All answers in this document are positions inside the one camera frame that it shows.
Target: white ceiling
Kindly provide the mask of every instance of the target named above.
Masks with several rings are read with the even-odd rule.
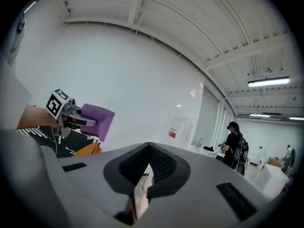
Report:
[[[168,44],[196,64],[240,116],[302,115],[300,60],[288,26],[268,0],[56,2],[65,22],[112,23]],[[273,72],[266,75],[266,67]],[[247,85],[250,80],[279,76],[290,76],[291,83],[266,89]]]

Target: black t-shirt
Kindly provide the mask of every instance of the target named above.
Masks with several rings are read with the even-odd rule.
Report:
[[[229,149],[225,152],[223,162],[231,166],[234,161],[233,154],[235,149],[238,147],[238,135],[236,133],[229,134],[226,140],[226,145],[229,145]]]

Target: purple sponge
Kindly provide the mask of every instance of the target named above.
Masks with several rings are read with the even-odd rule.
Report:
[[[97,120],[97,124],[94,127],[81,126],[80,132],[91,136],[97,136],[100,141],[104,142],[115,113],[96,105],[84,104],[81,109],[81,115]]]

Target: ceiling light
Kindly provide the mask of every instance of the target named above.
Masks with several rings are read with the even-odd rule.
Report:
[[[28,11],[34,4],[36,3],[36,1],[34,1],[25,11],[24,13],[26,13],[26,11]]]
[[[250,116],[270,117],[270,115],[250,114]]]
[[[285,84],[289,84],[289,82],[290,82],[289,77],[267,78],[267,79],[249,81],[248,87],[285,85]]]
[[[290,117],[290,120],[299,120],[299,121],[304,121],[304,117]]]

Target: bottle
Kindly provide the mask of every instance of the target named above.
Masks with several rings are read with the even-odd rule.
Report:
[[[188,117],[175,117],[169,129],[169,145],[186,148],[192,131],[192,122]]]
[[[263,152],[259,158],[259,164],[257,165],[257,168],[259,170],[261,170],[263,168],[263,166],[265,165],[265,160],[266,160],[266,150],[263,150]]]

